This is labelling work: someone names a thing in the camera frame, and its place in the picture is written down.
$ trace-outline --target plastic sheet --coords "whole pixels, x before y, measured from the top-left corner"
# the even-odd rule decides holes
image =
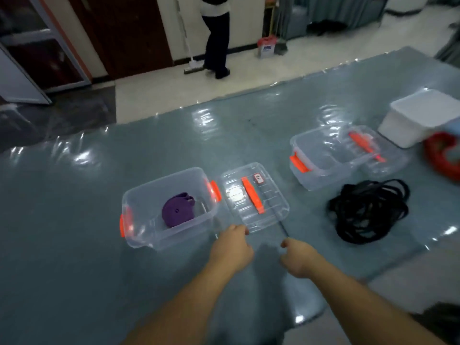
[[[267,89],[4,152],[2,339],[119,343],[139,319],[175,295],[206,262],[214,232],[163,252],[132,249],[120,237],[120,201],[130,188],[190,167],[217,179],[260,162],[290,206],[280,224],[248,236],[255,260],[219,299],[210,343],[263,343],[321,313],[325,304],[311,282],[279,266],[285,232],[365,279],[454,234],[460,227],[459,188],[436,174],[418,147],[410,165],[391,175],[411,188],[410,214],[387,237],[362,247],[338,238],[325,215],[342,184],[308,192],[289,169],[293,135],[338,118],[375,130],[391,101],[422,86],[458,99],[460,72],[404,48]],[[366,178],[357,172],[347,182]],[[217,229],[237,220],[226,206],[215,218]]]

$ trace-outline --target black baseboard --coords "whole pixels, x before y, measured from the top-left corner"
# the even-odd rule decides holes
[[[240,46],[240,47],[234,47],[234,48],[229,48],[227,50],[227,54],[232,54],[232,53],[238,53],[238,52],[243,52],[243,51],[249,51],[257,48],[257,44],[250,44],[250,45],[245,45],[245,46]],[[193,59],[196,61],[200,61],[204,59],[204,54],[200,54],[198,56],[194,56]],[[182,59],[177,59],[174,61],[174,65],[182,65],[182,64],[187,64],[190,62],[190,57],[187,58],[182,58]]]
[[[110,77],[109,75],[105,75],[105,76],[100,76],[100,77],[93,78],[91,83],[93,85],[95,85],[95,84],[98,84],[98,83],[104,83],[104,82],[108,82],[108,81],[112,81],[112,77]]]
[[[388,13],[389,15],[395,16],[395,17],[407,17],[407,16],[413,16],[418,13],[420,13],[422,10],[412,10],[412,11],[407,11],[407,12],[397,12],[393,10],[385,10],[385,13]]]

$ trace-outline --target white top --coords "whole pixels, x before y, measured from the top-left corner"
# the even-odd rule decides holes
[[[423,90],[391,103],[391,108],[423,127],[439,127],[460,116],[460,101],[436,90]]]
[[[226,1],[220,5],[211,5],[201,0],[200,12],[204,17],[219,17],[230,12],[230,3]]]

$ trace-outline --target wooden door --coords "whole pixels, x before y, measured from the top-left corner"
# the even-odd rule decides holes
[[[173,66],[156,0],[69,0],[112,79]]]

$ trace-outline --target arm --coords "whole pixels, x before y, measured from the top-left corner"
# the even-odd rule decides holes
[[[281,247],[287,248],[282,265],[291,275],[313,281],[353,345],[444,344],[408,314],[328,263],[312,246],[287,238]]]
[[[253,249],[246,243],[248,234],[244,225],[231,225],[222,232],[204,269],[145,325],[131,331],[122,344],[201,344],[209,316],[225,285],[254,257]]]

